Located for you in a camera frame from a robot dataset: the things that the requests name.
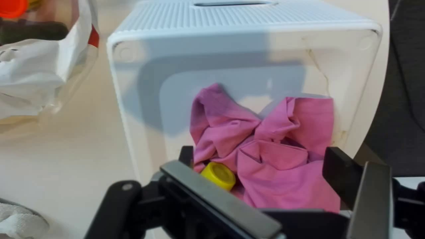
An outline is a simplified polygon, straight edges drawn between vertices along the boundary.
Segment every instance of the table surface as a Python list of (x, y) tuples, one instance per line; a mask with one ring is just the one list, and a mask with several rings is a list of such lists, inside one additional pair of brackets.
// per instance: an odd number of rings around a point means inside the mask
[[(331, 0), (380, 23), (387, 2)], [(105, 40), (137, 0), (97, 0), (100, 59), (66, 108), (42, 132), (0, 144), (0, 198), (42, 213), (51, 224), (46, 239), (81, 239), (108, 187), (136, 179), (120, 120)], [(382, 94), (388, 25), (367, 91), (355, 120), (362, 129), (348, 145), (356, 152)]]

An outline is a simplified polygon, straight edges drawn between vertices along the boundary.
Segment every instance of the white plastic bag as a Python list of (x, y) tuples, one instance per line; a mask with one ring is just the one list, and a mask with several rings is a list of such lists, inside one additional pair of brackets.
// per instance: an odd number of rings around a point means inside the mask
[[(97, 58), (92, 0), (48, 0), (52, 19), (69, 26), (64, 40), (24, 40), (0, 47), (0, 133), (11, 125), (56, 113)], [(64, 19), (55, 6), (72, 7)]]

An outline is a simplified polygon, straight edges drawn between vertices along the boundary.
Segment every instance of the pink towel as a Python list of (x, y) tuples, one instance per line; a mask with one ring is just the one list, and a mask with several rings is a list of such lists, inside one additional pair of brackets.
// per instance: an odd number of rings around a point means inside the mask
[(331, 99), (286, 99), (261, 121), (216, 84), (193, 106), (196, 171), (225, 164), (239, 179), (233, 193), (258, 209), (336, 213), (340, 200), (322, 177), (332, 128)]

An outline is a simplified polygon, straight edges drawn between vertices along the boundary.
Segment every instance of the yellow cap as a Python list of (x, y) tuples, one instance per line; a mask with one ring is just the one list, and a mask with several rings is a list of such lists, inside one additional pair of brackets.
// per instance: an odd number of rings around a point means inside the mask
[(225, 165), (217, 163), (210, 163), (201, 176), (228, 192), (230, 192), (237, 184), (236, 175)]

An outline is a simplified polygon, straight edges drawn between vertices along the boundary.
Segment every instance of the white bin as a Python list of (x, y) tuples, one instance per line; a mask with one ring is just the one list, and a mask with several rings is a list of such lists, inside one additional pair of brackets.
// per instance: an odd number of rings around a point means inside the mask
[(214, 83), (262, 116), (287, 96), (332, 98), (344, 149), (380, 39), (378, 23), (319, 0), (140, 3), (108, 40), (139, 180), (193, 144), (192, 103)]

